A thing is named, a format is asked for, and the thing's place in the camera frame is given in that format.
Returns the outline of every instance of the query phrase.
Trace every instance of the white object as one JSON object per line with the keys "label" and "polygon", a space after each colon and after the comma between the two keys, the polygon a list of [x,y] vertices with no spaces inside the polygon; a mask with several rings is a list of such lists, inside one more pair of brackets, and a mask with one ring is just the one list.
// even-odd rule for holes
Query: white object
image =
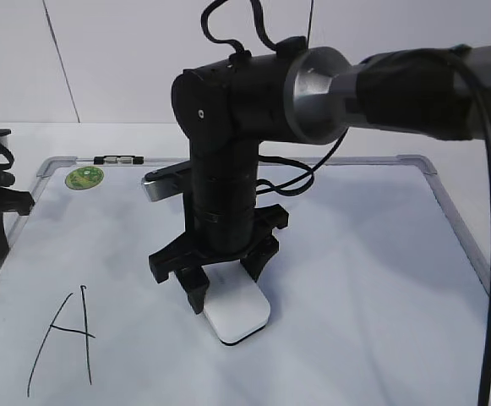
{"label": "white object", "polygon": [[270,303],[239,262],[205,266],[210,287],[204,314],[217,337],[233,345],[263,328]]}
{"label": "white object", "polygon": [[[181,199],[150,203],[146,167],[106,167],[82,192],[64,186],[70,170],[49,178],[0,271],[0,406],[476,402],[487,296],[417,168],[323,167],[299,198],[261,196],[290,223],[259,280],[268,326],[231,348],[175,278],[149,272],[183,231]],[[275,183],[295,173],[260,169]],[[57,324],[83,328],[81,284],[93,386],[83,337],[52,331],[27,399],[70,292]]]}

